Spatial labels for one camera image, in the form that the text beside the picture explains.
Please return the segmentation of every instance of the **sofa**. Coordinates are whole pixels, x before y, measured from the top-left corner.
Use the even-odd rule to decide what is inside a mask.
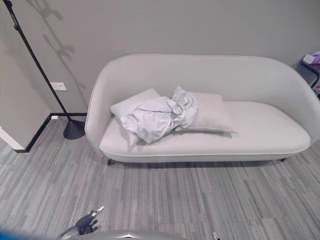
[[[237,133],[176,132],[146,144],[128,134],[110,106],[150,88],[223,96]],[[108,63],[94,85],[85,123],[96,152],[120,162],[280,160],[320,138],[320,102],[284,63],[237,55],[132,54]]]

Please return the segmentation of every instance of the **floor lamp pole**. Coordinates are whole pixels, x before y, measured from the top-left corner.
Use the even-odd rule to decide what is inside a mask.
[[[71,119],[70,115],[68,114],[67,110],[65,109],[64,105],[62,104],[62,102],[60,101],[58,95],[56,94],[55,90],[53,89],[53,87],[51,86],[51,83],[47,77],[47,75],[45,74],[43,68],[41,67],[34,51],[32,50],[30,44],[28,43],[28,40],[24,34],[24,32],[22,31],[20,24],[16,18],[16,15],[12,9],[12,3],[9,0],[3,0],[6,8],[8,9],[11,18],[13,20],[14,23],[14,29],[18,31],[18,33],[20,34],[26,48],[28,49],[34,63],[36,64],[36,66],[38,67],[39,71],[41,72],[46,84],[48,85],[48,87],[50,88],[52,94],[54,95],[56,101],[58,102],[58,104],[60,105],[60,107],[62,108],[64,114],[66,115],[66,117],[68,118],[68,123],[65,126],[64,132],[63,132],[63,136],[66,139],[69,140],[73,140],[73,139],[78,139],[80,137],[82,137],[83,135],[85,135],[85,123],[83,121],[77,121],[77,120],[73,120]]]

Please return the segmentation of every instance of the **black baseboard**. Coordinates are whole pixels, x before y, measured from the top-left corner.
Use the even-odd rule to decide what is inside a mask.
[[[71,112],[71,113],[68,113],[69,116],[87,116],[87,113],[86,112]],[[53,112],[50,114],[51,116],[66,116],[66,114],[64,112]]]
[[[70,116],[75,117],[75,116],[87,116],[86,112],[73,112],[73,113],[69,113]],[[42,125],[40,126],[40,128],[38,129],[38,131],[35,133],[35,135],[33,136],[31,142],[28,144],[28,146],[26,146],[25,149],[23,150],[16,150],[14,149],[14,151],[16,153],[28,153],[30,152],[31,148],[33,147],[33,145],[35,144],[35,142],[37,141],[37,139],[39,138],[39,136],[41,135],[41,133],[43,132],[43,130],[45,129],[45,127],[48,125],[48,123],[51,120],[52,116],[66,116],[65,113],[63,112],[53,112],[50,113],[49,116],[44,120],[44,122],[42,123]]]

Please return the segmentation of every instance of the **pillow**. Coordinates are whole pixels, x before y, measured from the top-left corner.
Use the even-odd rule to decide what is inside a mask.
[[[126,100],[123,100],[121,102],[118,102],[117,104],[114,104],[110,107],[110,111],[117,117],[121,118],[125,115],[131,113],[137,105],[140,103],[160,97],[160,94],[154,89],[151,88],[149,90],[143,91],[137,95],[134,95],[132,97],[129,97]],[[135,145],[137,142],[140,141],[140,138],[132,131],[126,130],[129,135],[129,145]]]
[[[177,127],[176,131],[237,132],[221,95],[190,91],[187,93],[197,101],[198,114],[188,128]]]

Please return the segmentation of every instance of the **sofa armrest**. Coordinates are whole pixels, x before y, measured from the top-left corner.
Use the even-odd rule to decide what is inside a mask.
[[[299,123],[308,132],[312,144],[320,140],[320,101],[295,70],[287,67],[287,71],[288,75],[282,76],[282,90],[265,102]]]
[[[91,93],[90,104],[85,122],[85,134],[99,156],[103,152],[99,145],[112,113],[110,112],[111,97],[107,92],[107,78],[103,69],[95,82]]]

